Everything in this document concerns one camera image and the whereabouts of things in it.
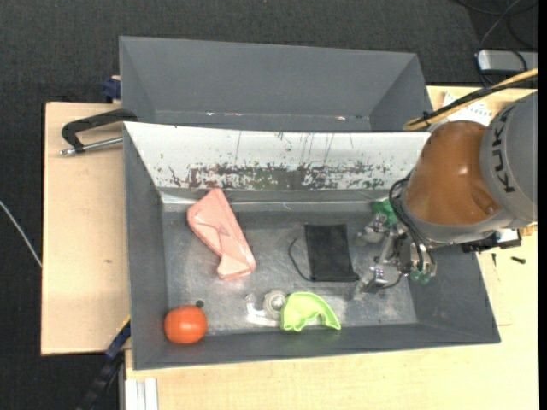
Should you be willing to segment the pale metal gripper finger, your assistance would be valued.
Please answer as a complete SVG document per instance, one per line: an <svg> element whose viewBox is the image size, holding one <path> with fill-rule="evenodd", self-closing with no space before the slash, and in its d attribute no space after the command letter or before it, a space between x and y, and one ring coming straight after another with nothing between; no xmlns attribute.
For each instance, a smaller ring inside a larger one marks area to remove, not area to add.
<svg viewBox="0 0 547 410"><path fill-rule="evenodd" d="M358 243L378 243L391 229L389 217L385 214L376 213L372 220L357 233Z"/></svg>
<svg viewBox="0 0 547 410"><path fill-rule="evenodd" d="M376 266L368 267L356 282L352 292L353 300L362 300L366 294L375 294L388 285L385 271Z"/></svg>

